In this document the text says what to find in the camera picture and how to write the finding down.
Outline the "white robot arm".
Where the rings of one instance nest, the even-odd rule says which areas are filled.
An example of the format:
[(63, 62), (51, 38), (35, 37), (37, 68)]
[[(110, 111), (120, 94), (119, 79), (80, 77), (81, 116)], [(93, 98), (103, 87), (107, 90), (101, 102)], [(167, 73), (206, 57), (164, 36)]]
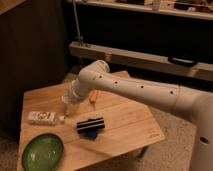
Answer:
[(92, 90), (111, 92), (173, 115), (189, 115), (197, 126), (189, 171), (213, 171), (212, 92), (115, 76), (107, 62), (96, 60), (80, 70), (62, 101), (77, 104)]

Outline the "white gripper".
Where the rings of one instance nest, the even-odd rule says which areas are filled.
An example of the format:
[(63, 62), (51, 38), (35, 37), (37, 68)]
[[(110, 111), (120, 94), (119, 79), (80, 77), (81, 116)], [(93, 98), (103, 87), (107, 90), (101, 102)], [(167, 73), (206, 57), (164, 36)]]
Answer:
[(68, 117), (75, 115), (78, 111), (79, 104), (72, 102), (68, 94), (64, 94), (61, 99), (64, 105), (64, 114)]

